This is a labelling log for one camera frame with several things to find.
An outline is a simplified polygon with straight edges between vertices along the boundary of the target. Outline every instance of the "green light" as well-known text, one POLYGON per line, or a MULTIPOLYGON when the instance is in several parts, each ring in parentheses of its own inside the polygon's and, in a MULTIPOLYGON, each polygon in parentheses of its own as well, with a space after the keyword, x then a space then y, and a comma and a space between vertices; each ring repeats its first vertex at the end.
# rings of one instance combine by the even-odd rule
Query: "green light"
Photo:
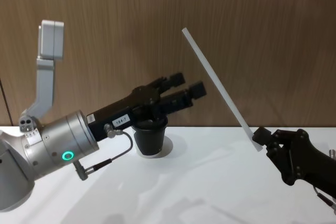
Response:
POLYGON ((64 153, 62 154, 62 158, 63 158, 63 160, 66 160, 66 161, 73 159, 74 156, 75 156, 75 155, 74 155, 73 152, 64 152, 64 153))

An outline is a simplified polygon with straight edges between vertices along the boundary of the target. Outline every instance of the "white plastic strip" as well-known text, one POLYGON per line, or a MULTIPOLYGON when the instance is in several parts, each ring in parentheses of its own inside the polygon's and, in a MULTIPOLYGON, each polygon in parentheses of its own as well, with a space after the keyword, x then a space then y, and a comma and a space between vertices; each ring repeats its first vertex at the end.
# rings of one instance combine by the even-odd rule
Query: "white plastic strip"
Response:
POLYGON ((262 146, 252 140, 252 137, 253 137, 252 130, 249 128, 249 126, 245 122, 244 118, 242 117, 242 115, 238 111, 237 106, 232 101, 231 97, 229 96, 229 94, 225 90, 223 84, 219 80, 218 76, 216 75, 215 71, 213 70, 213 68, 211 67, 211 65, 207 61, 207 59, 205 58, 204 54, 202 53, 202 51, 200 50, 200 48, 198 47, 198 45, 194 41, 194 39, 191 36, 191 34, 189 33, 188 29, 187 28, 183 28, 182 32, 183 32, 185 38, 188 40, 188 42, 191 45, 191 47, 193 48, 195 54, 197 55, 198 59, 200 60, 201 64, 203 65, 205 71, 208 73, 208 75, 210 76, 211 80, 215 84, 216 88, 218 89, 218 91, 222 95, 224 101, 227 103, 227 105, 231 109, 232 113, 235 115, 236 119, 238 120, 238 122, 240 123, 240 125, 243 127, 246 135, 251 140, 253 146, 255 147, 255 149, 257 151, 260 152, 262 150, 262 146))

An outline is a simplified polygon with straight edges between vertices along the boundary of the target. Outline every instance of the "black paper cup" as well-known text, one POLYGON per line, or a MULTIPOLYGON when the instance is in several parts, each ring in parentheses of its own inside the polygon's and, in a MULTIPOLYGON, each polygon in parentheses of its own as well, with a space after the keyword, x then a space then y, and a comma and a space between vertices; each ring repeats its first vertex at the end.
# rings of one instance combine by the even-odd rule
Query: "black paper cup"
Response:
POLYGON ((134 139, 144 156, 154 156, 162 150, 164 132, 168 124, 167 117, 158 121, 144 121, 133 126, 134 139))

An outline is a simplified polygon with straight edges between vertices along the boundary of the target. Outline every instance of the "white table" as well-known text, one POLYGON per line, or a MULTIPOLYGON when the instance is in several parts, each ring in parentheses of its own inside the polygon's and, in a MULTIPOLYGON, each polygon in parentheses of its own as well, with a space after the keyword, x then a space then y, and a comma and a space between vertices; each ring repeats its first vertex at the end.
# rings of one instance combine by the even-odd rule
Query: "white table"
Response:
MULTIPOLYGON (((336 128, 306 130, 321 151, 336 148, 336 128)), ((119 136, 99 145, 82 160, 84 167, 122 152, 129 142, 119 136)), ((284 184, 266 151, 256 152, 241 128, 169 127, 163 152, 145 159, 134 148, 84 182, 66 166, 36 181, 28 201, 1 213, 0 223, 336 223, 312 186, 284 184)))

